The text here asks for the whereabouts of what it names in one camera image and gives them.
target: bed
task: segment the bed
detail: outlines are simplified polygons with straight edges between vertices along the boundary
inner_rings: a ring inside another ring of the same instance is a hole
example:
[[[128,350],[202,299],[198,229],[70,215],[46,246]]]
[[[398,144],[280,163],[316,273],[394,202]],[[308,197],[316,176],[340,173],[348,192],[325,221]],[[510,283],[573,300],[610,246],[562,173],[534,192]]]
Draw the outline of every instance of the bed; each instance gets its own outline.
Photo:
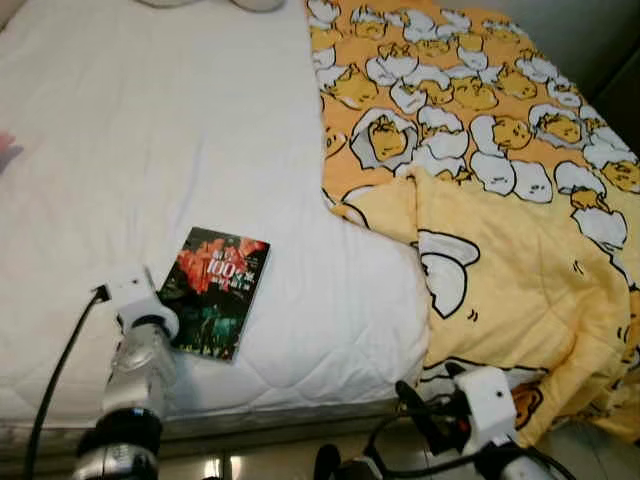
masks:
[[[0,442],[24,441],[90,289],[132,263],[161,284],[192,226],[272,253],[234,363],[177,356],[172,419],[379,412],[417,379],[414,251],[335,218],[318,185],[303,9],[28,0],[0,34],[0,126],[17,138],[0,174]],[[95,308],[47,432],[92,424],[118,338]]]

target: tile floor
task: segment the tile floor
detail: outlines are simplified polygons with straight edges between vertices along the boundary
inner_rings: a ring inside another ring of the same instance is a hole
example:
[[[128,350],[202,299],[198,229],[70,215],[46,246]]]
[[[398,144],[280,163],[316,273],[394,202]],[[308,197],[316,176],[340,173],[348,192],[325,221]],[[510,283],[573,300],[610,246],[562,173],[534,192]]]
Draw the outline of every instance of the tile floor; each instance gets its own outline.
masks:
[[[337,445],[343,459],[346,459],[358,455],[366,439],[366,434],[354,434],[228,452],[226,478],[311,479],[315,455],[321,445]],[[378,448],[389,468],[411,469],[426,466],[425,447],[413,428],[399,427],[381,436]],[[640,480],[640,448],[627,445],[591,426],[567,424],[546,435],[538,447],[563,463],[580,480]],[[435,460],[429,458],[429,461],[433,465],[452,456],[443,454]],[[201,480],[215,474],[219,462],[220,459],[215,456],[161,461],[160,480]],[[480,477],[469,467],[432,478],[471,480]]]

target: book cover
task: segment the book cover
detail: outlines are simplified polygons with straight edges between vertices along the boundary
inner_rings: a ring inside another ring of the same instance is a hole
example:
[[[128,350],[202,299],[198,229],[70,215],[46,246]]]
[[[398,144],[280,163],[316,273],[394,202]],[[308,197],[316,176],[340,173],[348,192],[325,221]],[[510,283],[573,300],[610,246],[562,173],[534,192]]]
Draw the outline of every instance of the book cover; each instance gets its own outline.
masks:
[[[158,292],[180,320],[172,345],[231,361],[268,253],[266,242],[192,228]]]

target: black wire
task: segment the black wire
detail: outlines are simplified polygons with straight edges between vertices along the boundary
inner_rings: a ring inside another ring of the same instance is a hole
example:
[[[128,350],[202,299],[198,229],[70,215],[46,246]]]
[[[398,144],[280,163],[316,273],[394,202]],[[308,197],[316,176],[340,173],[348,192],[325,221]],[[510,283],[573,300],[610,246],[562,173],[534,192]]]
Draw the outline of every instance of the black wire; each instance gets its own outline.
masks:
[[[426,477],[427,475],[435,475],[436,473],[444,472],[446,470],[451,470],[454,468],[461,467],[462,465],[466,465],[468,463],[475,462],[481,458],[486,457],[500,457],[503,455],[513,455],[513,454],[522,454],[526,455],[530,458],[539,460],[546,465],[549,465],[558,472],[560,472],[564,478],[567,480],[576,480],[576,477],[560,462],[556,459],[545,455],[544,453],[536,450],[535,448],[519,448],[519,447],[504,447],[496,450],[481,450],[472,455],[467,455],[464,457],[456,458],[450,462],[441,463],[439,465],[435,465],[433,467],[423,468],[421,470],[402,470],[402,471],[394,471],[394,470],[386,470],[384,472],[385,478],[417,478],[417,477]]]
[[[76,323],[73,332],[71,333],[71,337],[67,341],[67,346],[65,347],[62,355],[60,355],[60,359],[58,360],[58,364],[56,365],[55,370],[51,374],[51,378],[49,379],[49,384],[47,385],[47,389],[42,396],[42,401],[40,402],[40,407],[38,408],[38,413],[36,415],[36,419],[33,422],[33,427],[31,428],[31,436],[29,437],[29,444],[27,446],[27,453],[24,459],[24,480],[32,480],[33,472],[36,463],[36,455],[38,453],[38,443],[40,442],[40,432],[42,431],[42,425],[44,424],[44,419],[47,416],[47,410],[49,410],[49,403],[51,402],[51,397],[53,396],[53,392],[56,388],[56,384],[58,383],[58,378],[62,373],[62,369],[64,368],[64,364],[67,362],[67,357],[69,353],[71,353],[71,349],[73,345],[76,343],[76,339],[82,330],[82,326],[84,325],[85,320],[89,316],[89,312],[91,308],[96,303],[99,303],[103,300],[104,292],[101,289],[97,289],[91,301],[87,304]]]
[[[576,477],[573,476],[573,474],[567,469],[567,467],[562,465],[555,458],[550,457],[549,455],[546,455],[546,454],[542,453],[537,448],[529,447],[529,448],[527,448],[525,450],[525,453],[527,455],[529,455],[530,457],[532,457],[532,458],[537,458],[538,460],[546,463],[547,465],[551,465],[553,468],[558,470],[568,480],[576,480]]]
[[[389,424],[395,422],[399,418],[408,417],[410,415],[430,415],[431,412],[426,410],[407,410],[401,413],[397,413],[388,418],[383,419],[378,426],[371,432],[369,436],[369,440],[367,442],[367,449],[374,448],[374,444],[377,436],[380,432]],[[449,462],[441,463],[439,465],[434,465],[433,467],[427,467],[420,470],[388,470],[386,467],[382,468],[384,471],[382,472],[384,478],[418,478],[418,477],[426,477],[429,475],[435,475],[436,473],[444,472],[446,470],[452,470],[454,468],[461,467],[468,463],[475,462],[481,458],[486,457],[500,457],[503,455],[513,456],[513,454],[522,454],[526,455],[530,458],[539,460],[546,465],[549,465],[555,468],[558,472],[560,472],[567,480],[576,480],[576,477],[560,462],[555,460],[554,458],[545,455],[539,450],[530,447],[527,449],[523,449],[520,447],[503,447],[496,450],[481,450],[471,455],[466,455],[464,457],[456,458],[455,460],[451,460]]]

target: cartoon print blanket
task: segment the cartoon print blanket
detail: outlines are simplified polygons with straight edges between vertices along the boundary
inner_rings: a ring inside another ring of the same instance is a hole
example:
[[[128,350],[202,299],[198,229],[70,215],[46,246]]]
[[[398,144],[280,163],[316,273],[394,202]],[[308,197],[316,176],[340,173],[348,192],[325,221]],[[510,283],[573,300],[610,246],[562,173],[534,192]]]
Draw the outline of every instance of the cartoon print blanket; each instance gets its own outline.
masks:
[[[308,0],[339,216],[414,245],[445,361],[507,373],[521,442],[580,415],[640,437],[640,164],[509,18]]]

